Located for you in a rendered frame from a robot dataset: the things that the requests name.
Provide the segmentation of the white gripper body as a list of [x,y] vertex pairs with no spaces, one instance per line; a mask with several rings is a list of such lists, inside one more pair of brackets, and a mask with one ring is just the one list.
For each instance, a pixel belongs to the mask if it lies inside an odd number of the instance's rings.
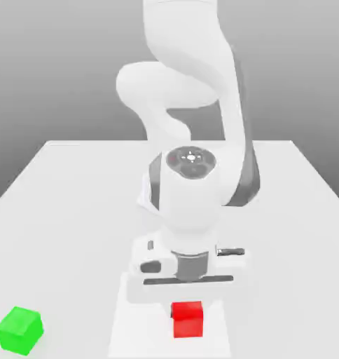
[[127,273],[127,300],[133,304],[170,304],[172,302],[212,302],[234,297],[249,285],[248,271],[229,271],[221,275],[204,276],[193,282],[175,277]]

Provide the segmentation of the small green cube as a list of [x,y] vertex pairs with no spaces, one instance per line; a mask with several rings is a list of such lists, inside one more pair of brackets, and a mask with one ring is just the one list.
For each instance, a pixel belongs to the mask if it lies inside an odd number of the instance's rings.
[[0,322],[0,346],[5,351],[28,355],[43,332],[38,311],[14,306]]

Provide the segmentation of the small red cube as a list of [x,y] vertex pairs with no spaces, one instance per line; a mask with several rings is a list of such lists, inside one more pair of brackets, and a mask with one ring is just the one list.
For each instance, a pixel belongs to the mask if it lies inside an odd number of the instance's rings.
[[174,338],[203,336],[202,302],[173,302],[171,304]]

